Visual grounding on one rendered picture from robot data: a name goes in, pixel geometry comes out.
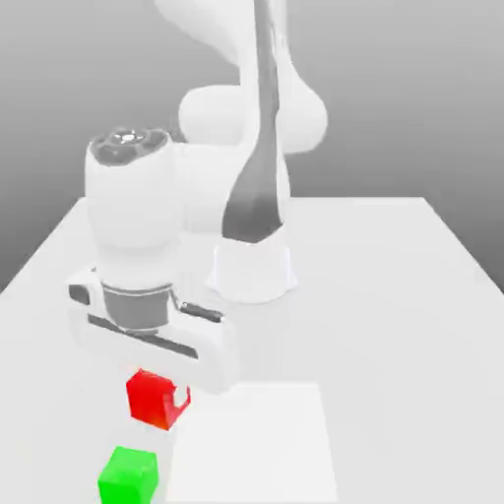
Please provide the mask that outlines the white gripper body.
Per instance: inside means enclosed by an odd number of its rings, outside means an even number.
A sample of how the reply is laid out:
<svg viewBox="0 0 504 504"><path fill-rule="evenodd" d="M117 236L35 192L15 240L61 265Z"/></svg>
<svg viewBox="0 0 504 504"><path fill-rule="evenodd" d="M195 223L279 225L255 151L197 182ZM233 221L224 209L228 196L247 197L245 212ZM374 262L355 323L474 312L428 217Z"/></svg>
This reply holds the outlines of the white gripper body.
<svg viewBox="0 0 504 504"><path fill-rule="evenodd" d="M70 334L81 347L128 370L142 368L178 386L221 394L239 376L232 325L174 311L156 335L127 335L83 306L69 309Z"/></svg>

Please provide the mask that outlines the small red cube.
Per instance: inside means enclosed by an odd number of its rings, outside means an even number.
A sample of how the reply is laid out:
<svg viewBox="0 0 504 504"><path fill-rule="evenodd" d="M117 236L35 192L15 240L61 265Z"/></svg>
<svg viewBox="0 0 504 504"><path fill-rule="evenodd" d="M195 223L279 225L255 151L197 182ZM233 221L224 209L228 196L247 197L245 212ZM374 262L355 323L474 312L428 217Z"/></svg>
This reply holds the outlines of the small red cube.
<svg viewBox="0 0 504 504"><path fill-rule="evenodd" d="M178 390L170 379L139 369L126 383L131 416L168 431L191 404L189 387L183 389L183 402L175 403Z"/></svg>

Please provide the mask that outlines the small green cube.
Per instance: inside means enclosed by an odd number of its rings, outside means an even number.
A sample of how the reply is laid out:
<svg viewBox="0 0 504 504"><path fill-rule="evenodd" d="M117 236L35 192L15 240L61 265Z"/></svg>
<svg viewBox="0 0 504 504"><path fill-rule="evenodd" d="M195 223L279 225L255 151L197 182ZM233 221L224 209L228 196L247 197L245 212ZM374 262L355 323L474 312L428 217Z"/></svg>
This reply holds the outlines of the small green cube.
<svg viewBox="0 0 504 504"><path fill-rule="evenodd" d="M151 504L158 487L154 452L117 446L97 479L101 504Z"/></svg>

